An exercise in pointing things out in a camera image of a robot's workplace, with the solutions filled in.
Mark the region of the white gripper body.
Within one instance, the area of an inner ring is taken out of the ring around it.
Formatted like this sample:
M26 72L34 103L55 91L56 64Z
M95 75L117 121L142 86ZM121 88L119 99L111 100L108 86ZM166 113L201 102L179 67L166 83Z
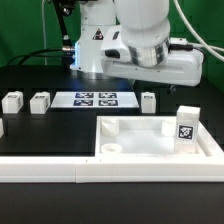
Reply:
M202 76L204 54L188 44L171 44L150 50L124 44L121 26L111 27L100 49L103 72L110 77L149 81L171 85L196 86Z

